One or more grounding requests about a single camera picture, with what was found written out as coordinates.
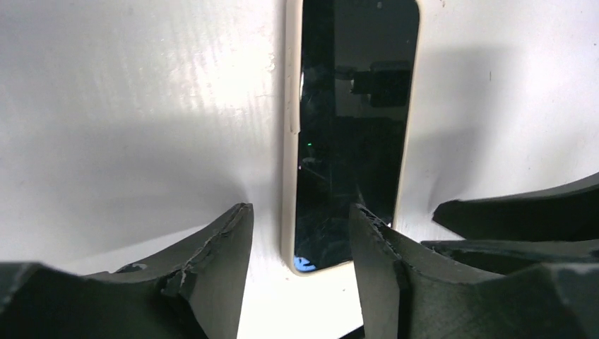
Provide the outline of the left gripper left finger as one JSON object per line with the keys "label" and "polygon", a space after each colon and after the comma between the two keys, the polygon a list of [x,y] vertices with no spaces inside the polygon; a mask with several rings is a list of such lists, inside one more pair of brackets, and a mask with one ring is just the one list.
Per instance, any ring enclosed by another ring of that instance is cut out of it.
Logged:
{"label": "left gripper left finger", "polygon": [[236,338],[254,228],[238,203],[113,273],[1,264],[2,338]]}

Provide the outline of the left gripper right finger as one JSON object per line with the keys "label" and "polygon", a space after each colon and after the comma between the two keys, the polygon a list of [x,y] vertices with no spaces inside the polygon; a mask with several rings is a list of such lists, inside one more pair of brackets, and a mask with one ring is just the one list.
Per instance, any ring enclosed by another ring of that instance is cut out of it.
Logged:
{"label": "left gripper right finger", "polygon": [[367,338],[597,338],[598,241],[416,242],[360,205],[351,252]]}

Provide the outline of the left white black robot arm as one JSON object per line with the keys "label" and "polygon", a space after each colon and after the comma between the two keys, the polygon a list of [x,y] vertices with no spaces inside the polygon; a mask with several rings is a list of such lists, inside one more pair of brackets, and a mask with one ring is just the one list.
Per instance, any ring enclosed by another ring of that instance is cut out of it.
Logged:
{"label": "left white black robot arm", "polygon": [[[350,210],[363,326],[351,338],[597,338],[598,176],[500,198],[448,201],[461,241],[415,242]],[[254,210],[114,273],[1,264],[2,338],[235,338]]]}

